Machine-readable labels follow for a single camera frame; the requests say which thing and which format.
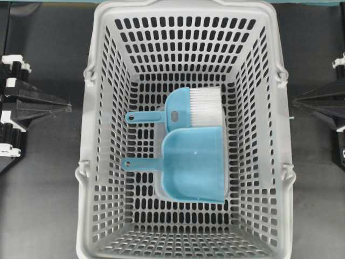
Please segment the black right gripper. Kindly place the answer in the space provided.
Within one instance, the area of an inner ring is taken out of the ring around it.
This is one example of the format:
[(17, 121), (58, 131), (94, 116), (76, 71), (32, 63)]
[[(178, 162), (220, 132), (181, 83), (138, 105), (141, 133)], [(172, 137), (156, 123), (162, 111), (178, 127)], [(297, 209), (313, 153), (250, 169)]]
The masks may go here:
[(344, 53), (332, 63), (337, 81), (314, 88), (293, 99), (293, 105), (336, 130), (340, 164), (344, 165)]

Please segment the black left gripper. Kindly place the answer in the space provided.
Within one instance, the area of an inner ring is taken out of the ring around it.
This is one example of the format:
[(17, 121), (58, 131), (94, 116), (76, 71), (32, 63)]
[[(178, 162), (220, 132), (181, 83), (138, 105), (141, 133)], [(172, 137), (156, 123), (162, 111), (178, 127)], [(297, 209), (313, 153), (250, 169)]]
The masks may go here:
[(25, 157), (27, 129), (33, 120), (72, 111), (68, 101), (23, 81), (30, 73), (30, 65), (22, 55), (1, 56), (2, 173), (8, 172)]

